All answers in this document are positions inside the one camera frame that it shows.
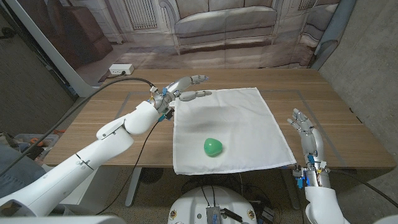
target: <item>wooden table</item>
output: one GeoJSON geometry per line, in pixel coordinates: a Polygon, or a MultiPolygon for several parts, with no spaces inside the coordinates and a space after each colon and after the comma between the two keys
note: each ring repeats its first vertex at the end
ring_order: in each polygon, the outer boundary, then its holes
{"type": "MultiPolygon", "coordinates": [[[[300,137],[286,122],[294,108],[303,111],[323,136],[326,160],[331,168],[380,169],[396,166],[392,156],[371,134],[316,70],[136,70],[134,77],[150,80],[158,88],[180,77],[208,75],[206,83],[189,90],[257,87],[274,114],[287,143],[301,166],[305,165],[300,137]]],[[[45,158],[57,165],[96,140],[96,132],[113,119],[132,112],[147,100],[149,86],[120,82],[94,96],[45,158]]],[[[134,136],[134,145],[105,165],[133,166],[147,136],[134,136]]],[[[173,121],[158,124],[148,139],[139,167],[172,167],[173,121]]]]}

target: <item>radiator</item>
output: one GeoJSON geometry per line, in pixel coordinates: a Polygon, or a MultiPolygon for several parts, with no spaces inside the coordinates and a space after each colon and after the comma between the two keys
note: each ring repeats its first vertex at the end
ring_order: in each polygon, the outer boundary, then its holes
{"type": "Polygon", "coordinates": [[[157,28],[152,0],[124,0],[134,30],[157,28]]]}
{"type": "Polygon", "coordinates": [[[306,10],[311,7],[317,2],[317,0],[301,0],[300,5],[298,7],[299,10],[306,10]]]}

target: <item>screw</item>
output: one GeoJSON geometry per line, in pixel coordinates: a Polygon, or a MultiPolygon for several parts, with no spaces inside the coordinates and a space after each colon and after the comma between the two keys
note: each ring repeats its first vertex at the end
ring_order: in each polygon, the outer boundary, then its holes
{"type": "Polygon", "coordinates": [[[254,217],[256,217],[256,214],[254,214],[254,211],[249,210],[249,211],[248,211],[248,217],[249,217],[250,219],[253,219],[254,217]]]}
{"type": "Polygon", "coordinates": [[[174,219],[177,216],[177,211],[176,210],[172,210],[170,212],[170,218],[174,219]]]}

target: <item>wall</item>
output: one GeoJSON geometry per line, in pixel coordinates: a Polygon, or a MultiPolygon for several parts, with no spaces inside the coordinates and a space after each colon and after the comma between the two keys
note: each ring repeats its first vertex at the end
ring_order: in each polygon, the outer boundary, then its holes
{"type": "MultiPolygon", "coordinates": [[[[336,92],[398,162],[398,2],[356,1],[340,45],[320,69],[336,92]]],[[[398,201],[398,168],[359,170],[363,179],[398,201]]],[[[347,189],[351,179],[334,179],[333,188],[350,223],[374,223],[397,209],[364,185],[347,189]]]]}
{"type": "Polygon", "coordinates": [[[390,152],[398,146],[397,37],[397,1],[357,1],[340,45],[320,69],[390,152]]]}

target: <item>couch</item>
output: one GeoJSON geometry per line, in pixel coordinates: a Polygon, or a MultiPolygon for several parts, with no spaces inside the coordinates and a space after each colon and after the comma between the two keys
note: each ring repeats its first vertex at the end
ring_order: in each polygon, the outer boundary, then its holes
{"type": "Polygon", "coordinates": [[[273,43],[278,0],[159,0],[166,9],[178,54],[180,49],[217,45],[273,43]]]}
{"type": "Polygon", "coordinates": [[[113,50],[86,7],[63,7],[59,0],[18,2],[72,68],[101,60],[113,50]]]}

